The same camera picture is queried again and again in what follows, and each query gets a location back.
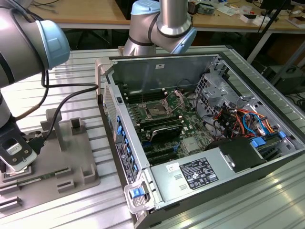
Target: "power supply label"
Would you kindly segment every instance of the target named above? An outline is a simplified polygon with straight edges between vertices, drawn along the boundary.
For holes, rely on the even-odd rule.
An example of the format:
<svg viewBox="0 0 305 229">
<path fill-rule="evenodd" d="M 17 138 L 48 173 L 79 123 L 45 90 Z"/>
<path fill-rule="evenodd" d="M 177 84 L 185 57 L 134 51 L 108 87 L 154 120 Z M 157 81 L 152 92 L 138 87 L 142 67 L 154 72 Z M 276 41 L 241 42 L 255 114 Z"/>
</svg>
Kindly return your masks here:
<svg viewBox="0 0 305 229">
<path fill-rule="evenodd" d="M 205 157 L 180 165 L 180 169 L 192 190 L 218 180 L 217 175 Z"/>
<path fill-rule="evenodd" d="M 132 172 L 130 170 L 128 159 L 127 159 L 127 156 L 125 154 L 124 147 L 123 147 L 122 143 L 116 144 L 116 148 L 117 148 L 120 160 L 121 160 L 121 165 L 124 169 L 125 176 L 128 180 L 128 183 L 132 184 L 134 182 L 134 179 L 133 179 L 133 175 L 132 175 Z"/>
</svg>

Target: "aluminum extrusion table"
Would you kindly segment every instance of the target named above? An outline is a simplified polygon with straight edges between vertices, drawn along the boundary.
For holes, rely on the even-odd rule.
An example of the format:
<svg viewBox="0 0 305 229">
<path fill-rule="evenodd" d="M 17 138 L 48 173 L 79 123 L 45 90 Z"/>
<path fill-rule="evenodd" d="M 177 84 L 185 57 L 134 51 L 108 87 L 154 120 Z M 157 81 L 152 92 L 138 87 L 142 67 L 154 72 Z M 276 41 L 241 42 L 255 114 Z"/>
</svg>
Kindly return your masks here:
<svg viewBox="0 0 305 229">
<path fill-rule="evenodd" d="M 225 46 L 192 47 L 188 52 L 224 52 L 282 111 L 305 132 L 305 116 L 292 112 L 284 96 L 274 93 L 269 82 L 234 50 Z M 70 59 L 50 72 L 50 83 L 95 82 L 95 59 L 118 56 L 117 50 L 74 51 Z M 35 105 L 44 89 L 36 75 L 2 90 L 14 115 Z M 242 93 L 246 87 L 235 84 Z M 52 88 L 44 105 L 18 122 L 22 131 L 39 128 L 45 110 L 55 108 L 69 93 L 80 88 Z M 116 172 L 109 143 L 95 99 L 95 92 L 79 95 L 61 110 L 62 119 L 81 117 L 89 134 L 101 183 L 93 188 L 0 219 L 4 228 L 90 228 L 132 229 L 133 223 Z M 305 156 L 273 172 L 268 177 L 211 200 L 156 226 L 178 228 L 305 228 Z"/>
</svg>

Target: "desk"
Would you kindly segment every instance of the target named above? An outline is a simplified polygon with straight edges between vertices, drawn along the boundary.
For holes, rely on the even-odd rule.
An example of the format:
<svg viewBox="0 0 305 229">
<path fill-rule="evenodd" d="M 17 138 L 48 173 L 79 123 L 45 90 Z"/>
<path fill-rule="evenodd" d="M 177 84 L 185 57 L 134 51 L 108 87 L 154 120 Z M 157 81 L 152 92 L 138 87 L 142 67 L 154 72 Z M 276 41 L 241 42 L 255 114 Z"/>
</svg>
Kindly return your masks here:
<svg viewBox="0 0 305 229">
<path fill-rule="evenodd" d="M 256 14 L 260 14 L 262 11 L 262 9 L 245 0 L 235 4 L 238 6 L 251 5 Z M 130 26 L 130 21 L 124 18 L 115 0 L 60 0 L 54 3 L 54 6 L 54 9 L 58 12 L 57 14 L 37 7 L 30 7 L 30 10 L 44 19 L 58 23 L 61 28 L 66 29 L 129 29 Z M 258 30 L 258 26 L 241 21 L 238 15 L 230 17 L 219 11 L 215 11 L 214 15 L 194 15 L 193 25 L 198 31 L 255 33 Z M 280 16 L 279 18 L 280 20 L 274 22 L 269 31 L 260 40 L 247 59 L 248 62 L 252 62 L 272 33 L 305 34 L 305 30 L 301 30 L 289 23 L 286 20 L 287 16 Z"/>
</svg>

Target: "workbench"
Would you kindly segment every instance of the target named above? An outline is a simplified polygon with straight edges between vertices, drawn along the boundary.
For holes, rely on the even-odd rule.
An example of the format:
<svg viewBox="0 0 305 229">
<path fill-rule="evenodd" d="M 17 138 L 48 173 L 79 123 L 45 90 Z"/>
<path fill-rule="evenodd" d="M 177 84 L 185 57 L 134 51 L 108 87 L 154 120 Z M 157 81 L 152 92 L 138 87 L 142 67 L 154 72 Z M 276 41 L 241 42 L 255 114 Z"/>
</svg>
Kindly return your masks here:
<svg viewBox="0 0 305 229">
<path fill-rule="evenodd" d="M 188 52 L 224 52 L 268 97 L 305 132 L 305 116 L 284 96 L 276 95 L 268 81 L 242 57 L 226 46 L 192 47 Z M 50 84 L 95 82 L 95 60 L 104 56 L 118 56 L 118 50 L 73 51 L 70 59 L 50 71 Z M 233 85 L 242 94 L 249 90 L 229 71 Z M 46 120 L 45 110 L 56 108 L 68 94 L 80 87 L 51 88 L 41 108 L 18 121 L 23 132 L 37 130 Z M 41 75 L 35 75 L 2 89 L 14 116 L 40 101 L 44 89 Z M 90 189 L 30 208 L 0 219 L 1 229 L 41 228 L 120 228 L 132 229 L 133 223 L 122 191 L 119 177 L 107 140 L 95 92 L 69 100 L 61 109 L 62 122 L 80 117 L 86 123 L 92 152 L 101 183 Z M 266 178 L 241 187 L 227 195 L 211 200 L 154 229 L 179 228 L 305 228 L 305 156 L 302 156 Z"/>
<path fill-rule="evenodd" d="M 130 21 L 126 20 L 116 4 L 115 0 L 60 0 L 53 4 L 57 13 L 30 7 L 30 10 L 44 19 L 52 20 L 66 29 L 129 29 Z M 250 5 L 253 11 L 260 15 L 262 9 L 241 0 L 235 3 L 237 6 Z M 299 29 L 289 23 L 288 16 L 279 16 L 279 21 L 274 22 L 269 31 L 257 44 L 247 59 L 252 62 L 263 45 L 273 33 L 305 34 L 304 29 Z M 259 26 L 245 23 L 239 19 L 239 15 L 232 17 L 215 11 L 213 16 L 196 14 L 193 17 L 193 25 L 198 31 L 217 32 L 252 32 L 257 33 Z"/>
</svg>

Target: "warning label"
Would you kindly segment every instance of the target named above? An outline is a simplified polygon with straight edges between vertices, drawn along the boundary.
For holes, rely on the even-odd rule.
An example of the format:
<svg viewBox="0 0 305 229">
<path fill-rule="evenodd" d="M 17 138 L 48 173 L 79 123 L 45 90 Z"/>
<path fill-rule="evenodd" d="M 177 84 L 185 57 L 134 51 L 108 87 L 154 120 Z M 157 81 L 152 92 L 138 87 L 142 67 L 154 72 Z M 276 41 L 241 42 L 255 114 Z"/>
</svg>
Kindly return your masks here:
<svg viewBox="0 0 305 229">
<path fill-rule="evenodd" d="M 180 165 L 180 169 L 189 187 L 193 190 L 218 180 L 217 175 L 205 157 Z"/>
</svg>

